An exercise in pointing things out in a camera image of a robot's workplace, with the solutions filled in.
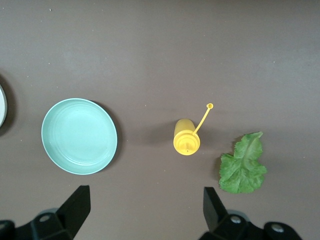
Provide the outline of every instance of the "screw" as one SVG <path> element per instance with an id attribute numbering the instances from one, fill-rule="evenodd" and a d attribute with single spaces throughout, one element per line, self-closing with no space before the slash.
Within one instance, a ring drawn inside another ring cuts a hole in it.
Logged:
<path id="1" fill-rule="evenodd" d="M 280 226 L 279 224 L 276 224 L 276 223 L 272 224 L 272 225 L 271 225 L 271 228 L 272 228 L 274 231 L 276 231 L 277 233 L 283 233 L 283 232 L 285 231 L 282 226 Z"/>
<path id="2" fill-rule="evenodd" d="M 40 221 L 40 222 L 45 222 L 45 221 L 47 221 L 49 218 L 50 218 L 50 215 L 44 215 L 44 216 L 42 216 L 42 217 L 39 219 L 39 221 Z"/>
<path id="3" fill-rule="evenodd" d="M 232 221 L 234 224 L 239 224 L 239 223 L 241 223 L 241 219 L 240 219 L 240 217 L 238 217 L 238 216 L 232 216 L 232 217 L 231 217 L 231 221 Z"/>

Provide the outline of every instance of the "green leaf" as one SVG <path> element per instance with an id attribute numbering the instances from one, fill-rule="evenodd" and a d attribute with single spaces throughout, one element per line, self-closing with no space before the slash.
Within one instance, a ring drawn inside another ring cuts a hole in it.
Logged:
<path id="1" fill-rule="evenodd" d="M 262 154 L 262 144 L 259 138 L 262 132 L 246 134 L 234 146 L 233 156 L 223 154 L 220 166 L 220 187 L 229 193 L 251 193 L 261 187 L 263 174 L 267 173 L 265 166 L 258 162 Z"/>

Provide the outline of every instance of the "yellow squeeze bottle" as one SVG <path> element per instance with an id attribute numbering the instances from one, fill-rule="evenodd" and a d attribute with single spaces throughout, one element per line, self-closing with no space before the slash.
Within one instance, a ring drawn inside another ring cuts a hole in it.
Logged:
<path id="1" fill-rule="evenodd" d="M 206 107 L 207 110 L 196 128 L 194 123 L 187 118 L 180 119 L 175 124 L 173 146 L 178 153 L 188 156 L 198 151 L 200 147 L 200 138 L 197 132 L 204 123 L 209 111 L 214 108 L 214 105 L 208 103 Z"/>

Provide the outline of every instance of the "plate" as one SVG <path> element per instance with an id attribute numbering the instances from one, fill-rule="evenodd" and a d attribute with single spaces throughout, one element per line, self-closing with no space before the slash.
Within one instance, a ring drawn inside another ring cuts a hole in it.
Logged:
<path id="1" fill-rule="evenodd" d="M 58 102 L 45 115 L 41 137 L 50 159 L 78 175 L 105 168 L 117 149 L 117 131 L 108 113 L 82 98 Z"/>
<path id="2" fill-rule="evenodd" d="M 0 85 L 0 127 L 4 123 L 7 115 L 7 99 L 5 91 Z"/>

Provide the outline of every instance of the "tabletop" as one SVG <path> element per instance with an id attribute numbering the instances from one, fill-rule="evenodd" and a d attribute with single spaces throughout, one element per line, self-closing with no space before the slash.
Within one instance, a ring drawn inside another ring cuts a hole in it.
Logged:
<path id="1" fill-rule="evenodd" d="M 0 219 L 21 226 L 89 185 L 76 240 L 199 239 L 204 187 L 262 228 L 320 236 L 319 1 L 0 1 Z M 118 145 L 89 175 L 66 172 L 42 143 L 45 115 L 69 98 L 111 116 Z M 197 125 L 199 150 L 173 146 Z M 263 132 L 261 188 L 220 189 L 221 155 Z"/>

